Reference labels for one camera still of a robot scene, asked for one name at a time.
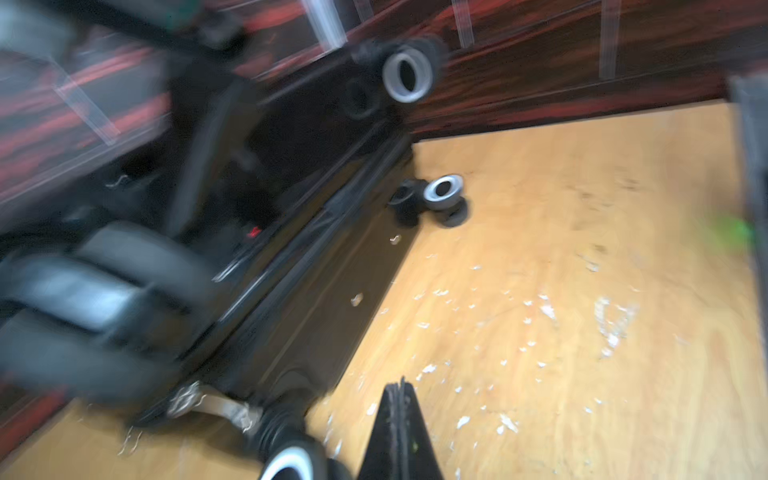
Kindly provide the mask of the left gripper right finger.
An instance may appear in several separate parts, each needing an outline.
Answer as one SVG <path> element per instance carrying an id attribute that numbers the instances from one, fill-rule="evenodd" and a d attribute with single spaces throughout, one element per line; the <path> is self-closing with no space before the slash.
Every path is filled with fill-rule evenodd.
<path id="1" fill-rule="evenodd" d="M 405 378 L 400 382 L 400 478 L 443 479 L 415 388 Z"/>

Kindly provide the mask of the black white space suitcase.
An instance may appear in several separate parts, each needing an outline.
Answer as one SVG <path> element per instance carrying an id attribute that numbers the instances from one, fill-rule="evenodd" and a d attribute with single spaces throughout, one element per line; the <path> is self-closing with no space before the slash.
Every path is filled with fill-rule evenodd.
<path id="1" fill-rule="evenodd" d="M 220 423 L 268 479 L 346 479 L 306 429 L 363 339 L 422 213 L 405 111 L 437 38 L 346 46 L 266 86 L 197 60 L 158 139 L 1 223 L 1 382 L 133 427 Z"/>

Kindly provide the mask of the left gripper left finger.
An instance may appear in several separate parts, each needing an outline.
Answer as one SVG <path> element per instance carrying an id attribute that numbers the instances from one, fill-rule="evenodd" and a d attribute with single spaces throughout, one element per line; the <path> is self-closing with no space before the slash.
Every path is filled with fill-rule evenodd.
<path id="1" fill-rule="evenodd" d="M 403 387 L 401 379 L 383 390 L 358 479 L 395 480 L 403 476 Z"/>

